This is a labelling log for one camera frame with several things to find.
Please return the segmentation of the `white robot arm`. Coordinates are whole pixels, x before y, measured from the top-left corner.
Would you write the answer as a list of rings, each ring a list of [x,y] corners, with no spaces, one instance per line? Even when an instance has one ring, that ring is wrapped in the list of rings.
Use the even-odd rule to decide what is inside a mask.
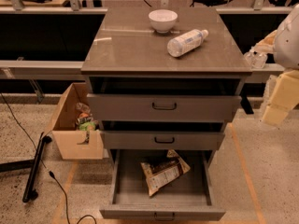
[[[264,123],[278,126],[299,104],[299,5],[253,48],[259,53],[272,54],[275,63],[285,68],[276,79],[262,116]]]

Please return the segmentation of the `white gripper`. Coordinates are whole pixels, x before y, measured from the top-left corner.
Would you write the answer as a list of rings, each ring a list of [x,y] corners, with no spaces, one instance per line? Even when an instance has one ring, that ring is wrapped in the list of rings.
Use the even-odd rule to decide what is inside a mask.
[[[258,53],[272,54],[277,31],[274,30],[253,47]],[[262,122],[278,126],[299,105],[299,71],[287,70],[276,78],[276,84],[266,102]]]

